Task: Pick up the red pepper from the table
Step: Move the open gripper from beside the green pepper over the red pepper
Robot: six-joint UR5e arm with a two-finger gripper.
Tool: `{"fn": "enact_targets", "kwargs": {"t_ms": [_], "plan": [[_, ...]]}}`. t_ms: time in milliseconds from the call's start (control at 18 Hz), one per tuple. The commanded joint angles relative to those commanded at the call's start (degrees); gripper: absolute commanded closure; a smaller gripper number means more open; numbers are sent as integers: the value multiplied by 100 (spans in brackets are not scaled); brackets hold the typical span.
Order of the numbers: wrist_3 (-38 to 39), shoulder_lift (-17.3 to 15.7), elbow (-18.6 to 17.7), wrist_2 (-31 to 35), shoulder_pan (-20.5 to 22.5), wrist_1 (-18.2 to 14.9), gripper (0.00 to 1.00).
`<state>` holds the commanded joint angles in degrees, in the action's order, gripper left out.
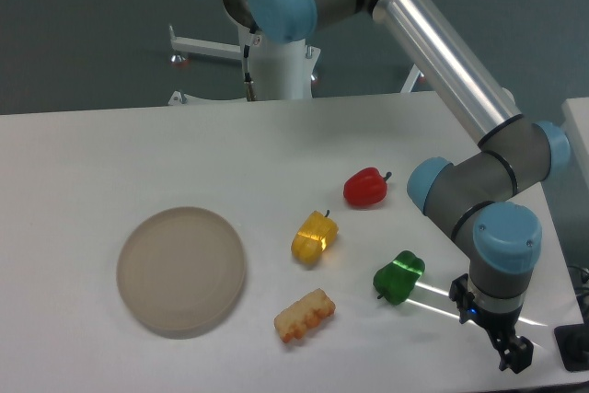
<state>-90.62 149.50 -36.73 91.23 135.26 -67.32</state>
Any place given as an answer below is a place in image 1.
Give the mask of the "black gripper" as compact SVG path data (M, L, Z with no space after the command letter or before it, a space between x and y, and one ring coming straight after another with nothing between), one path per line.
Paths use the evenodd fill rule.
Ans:
M492 298L471 284L467 274L456 278L450 286L449 298L456 303L459 322L472 321L484 329L500 356L499 370L519 374L533 360L534 344L517 336L515 324L523 306L523 298Z

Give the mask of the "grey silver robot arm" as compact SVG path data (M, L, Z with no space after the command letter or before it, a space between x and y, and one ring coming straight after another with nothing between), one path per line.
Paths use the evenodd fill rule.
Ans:
M288 63L270 67L252 58L256 37L273 52L301 50L318 29L359 12L397 39L479 152L460 164L441 157L421 163L407 192L469 259L450 298L461 322L484 329L500 356L500 369L519 373L531 365L534 347L515 324L537 264L542 227L513 197L554 177L570 158L568 138L547 122L530 122L458 36L432 0L224 0L227 14L244 30L242 73L250 101L298 99L310 92L310 74Z

